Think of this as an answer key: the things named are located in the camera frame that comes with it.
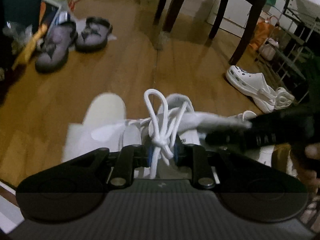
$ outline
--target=white sandal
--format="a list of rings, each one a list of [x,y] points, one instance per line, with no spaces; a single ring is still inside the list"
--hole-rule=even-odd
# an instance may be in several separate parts
[[[237,90],[252,97],[264,113],[271,113],[276,104],[276,92],[267,85],[262,73],[248,73],[237,66],[231,66],[226,78]]]

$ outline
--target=striped gray surface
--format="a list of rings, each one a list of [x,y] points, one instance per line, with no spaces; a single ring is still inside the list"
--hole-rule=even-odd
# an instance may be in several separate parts
[[[188,180],[143,179],[110,192],[98,209],[78,220],[55,225],[25,220],[10,233],[13,240],[307,240],[313,236],[297,219],[275,224],[243,220],[226,210],[215,193],[194,189]]]

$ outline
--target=human hand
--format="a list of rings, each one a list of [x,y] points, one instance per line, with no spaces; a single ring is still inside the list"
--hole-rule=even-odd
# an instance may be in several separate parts
[[[308,145],[305,148],[305,154],[310,159],[320,160],[320,143]],[[317,179],[317,173],[313,170],[303,168],[303,164],[290,153],[294,168],[297,170],[299,180],[307,187],[310,192],[317,192],[320,187],[320,179]]]

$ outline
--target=white crocs clog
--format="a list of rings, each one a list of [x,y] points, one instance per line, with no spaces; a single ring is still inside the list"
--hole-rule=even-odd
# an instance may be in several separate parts
[[[237,66],[231,66],[226,78],[237,90],[252,97],[264,113],[271,113],[276,104],[276,92],[267,85],[262,73],[248,73]]]
[[[287,108],[289,105],[292,104],[294,100],[294,96],[291,95],[285,88],[279,87],[276,89],[276,104],[275,104],[275,110],[280,110]]]

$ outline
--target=gray fuzzy slipper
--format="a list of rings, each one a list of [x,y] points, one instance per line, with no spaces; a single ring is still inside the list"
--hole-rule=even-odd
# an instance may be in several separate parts
[[[69,47],[77,37],[75,22],[64,22],[52,28],[44,41],[43,53],[36,61],[36,70],[51,73],[62,68],[68,60]]]
[[[106,19],[89,17],[85,28],[76,40],[76,50],[93,52],[103,49],[108,43],[108,35],[112,32],[112,25]]]

